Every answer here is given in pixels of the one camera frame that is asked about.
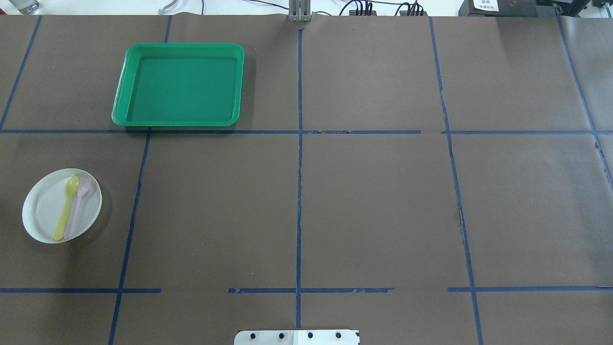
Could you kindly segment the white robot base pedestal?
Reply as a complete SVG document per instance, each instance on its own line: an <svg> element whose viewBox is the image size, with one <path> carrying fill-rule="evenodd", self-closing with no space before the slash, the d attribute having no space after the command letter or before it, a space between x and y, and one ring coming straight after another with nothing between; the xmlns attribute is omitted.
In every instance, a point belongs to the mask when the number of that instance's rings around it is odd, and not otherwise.
<svg viewBox="0 0 613 345"><path fill-rule="evenodd" d="M359 345L358 330L243 330L235 338L235 345Z"/></svg>

